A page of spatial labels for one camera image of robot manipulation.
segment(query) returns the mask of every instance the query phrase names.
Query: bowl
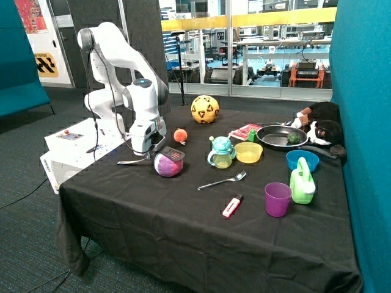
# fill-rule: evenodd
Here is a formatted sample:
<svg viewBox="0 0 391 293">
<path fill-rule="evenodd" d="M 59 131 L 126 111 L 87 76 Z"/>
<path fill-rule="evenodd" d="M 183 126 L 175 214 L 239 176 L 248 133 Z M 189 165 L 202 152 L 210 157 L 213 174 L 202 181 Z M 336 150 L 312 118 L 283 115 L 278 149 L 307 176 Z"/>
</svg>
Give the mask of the bowl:
<svg viewBox="0 0 391 293">
<path fill-rule="evenodd" d="M 238 161 L 252 164 L 261 158 L 263 148 L 254 142 L 241 142 L 235 145 L 235 150 Z"/>
<path fill-rule="evenodd" d="M 303 157 L 307 161 L 310 172 L 313 172 L 316 169 L 316 166 L 319 163 L 319 157 L 310 151 L 302 150 L 295 150 L 287 153 L 288 168 L 292 171 L 296 169 L 298 167 L 298 160 L 300 157 Z"/>
</svg>

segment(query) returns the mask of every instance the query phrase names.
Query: toy watering can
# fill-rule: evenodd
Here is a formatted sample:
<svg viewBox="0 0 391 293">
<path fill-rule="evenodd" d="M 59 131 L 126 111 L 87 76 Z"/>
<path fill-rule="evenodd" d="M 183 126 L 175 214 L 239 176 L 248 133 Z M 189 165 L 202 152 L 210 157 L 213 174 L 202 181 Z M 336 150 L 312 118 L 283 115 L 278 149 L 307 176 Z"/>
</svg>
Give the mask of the toy watering can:
<svg viewBox="0 0 391 293">
<path fill-rule="evenodd" d="M 208 163 L 216 168 L 228 168 L 232 164 L 232 159 L 236 156 L 236 150 L 228 137 L 219 136 L 209 138 L 212 141 L 212 150 L 208 155 Z"/>
<path fill-rule="evenodd" d="M 315 193 L 315 183 L 308 167 L 307 161 L 300 157 L 298 167 L 292 171 L 290 179 L 292 200 L 299 204 L 308 204 Z"/>
</svg>

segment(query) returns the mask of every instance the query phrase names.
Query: door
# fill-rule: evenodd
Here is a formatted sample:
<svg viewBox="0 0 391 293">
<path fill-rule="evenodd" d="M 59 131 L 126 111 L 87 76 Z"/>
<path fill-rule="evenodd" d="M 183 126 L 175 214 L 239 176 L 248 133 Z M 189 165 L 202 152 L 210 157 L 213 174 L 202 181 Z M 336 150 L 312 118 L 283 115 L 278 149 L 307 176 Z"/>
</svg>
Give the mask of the door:
<svg viewBox="0 0 391 293">
<path fill-rule="evenodd" d="M 75 87 L 51 7 L 46 0 L 15 0 L 42 85 Z"/>
</svg>

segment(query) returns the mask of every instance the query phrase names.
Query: green vegetable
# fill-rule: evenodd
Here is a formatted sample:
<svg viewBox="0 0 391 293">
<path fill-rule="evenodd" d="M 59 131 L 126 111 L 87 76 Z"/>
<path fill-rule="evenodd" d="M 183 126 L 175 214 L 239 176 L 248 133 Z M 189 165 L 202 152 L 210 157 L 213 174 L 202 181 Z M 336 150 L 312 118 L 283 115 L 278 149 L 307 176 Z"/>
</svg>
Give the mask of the green vegetable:
<svg viewBox="0 0 391 293">
<path fill-rule="evenodd" d="M 301 140 L 296 134 L 288 134 L 288 141 L 290 143 L 300 143 Z"/>
</svg>

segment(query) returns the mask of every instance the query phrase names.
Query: yellow soccer ball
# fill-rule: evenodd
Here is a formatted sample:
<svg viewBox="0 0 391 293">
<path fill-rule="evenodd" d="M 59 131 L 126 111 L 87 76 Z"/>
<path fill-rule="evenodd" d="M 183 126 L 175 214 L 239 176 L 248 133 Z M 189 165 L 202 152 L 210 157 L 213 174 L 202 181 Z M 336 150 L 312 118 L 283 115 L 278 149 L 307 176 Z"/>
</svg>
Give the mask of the yellow soccer ball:
<svg viewBox="0 0 391 293">
<path fill-rule="evenodd" d="M 201 124 L 215 122 L 219 111 L 219 103 L 211 96 L 200 95 L 191 104 L 191 115 L 196 122 Z"/>
</svg>

